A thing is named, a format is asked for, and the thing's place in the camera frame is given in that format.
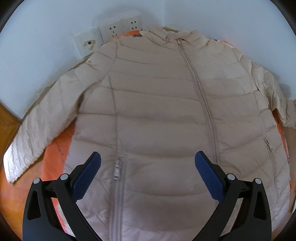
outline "white wall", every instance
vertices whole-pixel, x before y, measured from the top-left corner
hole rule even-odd
[[[296,99],[296,36],[270,0],[168,0],[165,25],[226,40],[271,71]]]
[[[296,36],[269,0],[25,0],[0,34],[1,102],[22,118],[37,94],[81,59],[73,36],[131,13],[140,13],[144,26],[227,40],[296,98]]]
[[[73,36],[131,12],[164,26],[164,0],[25,0],[0,34],[1,102],[22,118],[37,94],[81,60]]]

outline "jacket pocket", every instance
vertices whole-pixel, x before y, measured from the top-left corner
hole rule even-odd
[[[272,171],[274,173],[274,188],[275,188],[275,194],[276,194],[276,201],[275,201],[275,205],[277,205],[277,202],[278,202],[278,199],[279,199],[279,190],[277,188],[277,183],[276,183],[276,163],[275,163],[275,158],[274,158],[274,154],[272,152],[272,147],[269,143],[269,141],[267,140],[266,137],[264,137],[264,142],[266,144],[266,147],[267,147],[267,150],[268,150],[268,153],[269,153],[269,158],[270,158],[270,161],[271,161],[271,164],[272,164]]]

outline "pocket zipper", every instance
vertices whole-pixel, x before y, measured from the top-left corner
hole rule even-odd
[[[270,157],[270,160],[271,160],[271,163],[272,163],[272,169],[273,169],[273,173],[274,173],[274,187],[276,189],[276,194],[277,194],[277,199],[276,199],[276,205],[277,205],[277,202],[278,202],[278,199],[279,199],[279,190],[277,188],[277,184],[276,184],[276,168],[275,168],[275,160],[274,160],[274,154],[272,153],[272,148],[270,147],[270,143],[269,141],[267,140],[266,137],[264,137],[264,142],[267,146],[267,150],[268,150],[268,153],[269,153],[269,157]]]

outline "electrical outlet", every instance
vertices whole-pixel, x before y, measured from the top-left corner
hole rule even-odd
[[[97,28],[74,37],[80,55],[84,58],[103,45],[103,39]]]
[[[121,21],[103,25],[100,27],[100,30],[101,30],[104,43],[107,43],[109,40],[111,40],[114,37],[124,34],[124,29],[121,24]]]
[[[123,18],[121,21],[125,32],[133,30],[143,30],[141,15],[136,15],[130,18]]]

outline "puffer jacket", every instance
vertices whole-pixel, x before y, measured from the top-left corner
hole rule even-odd
[[[275,229],[290,190],[275,109],[295,128],[293,101],[237,49],[198,31],[152,28],[62,76],[21,126],[5,172],[15,181],[76,118],[64,171],[101,154],[77,204],[103,240],[192,240],[217,205],[194,166],[200,150],[225,173],[262,180]]]

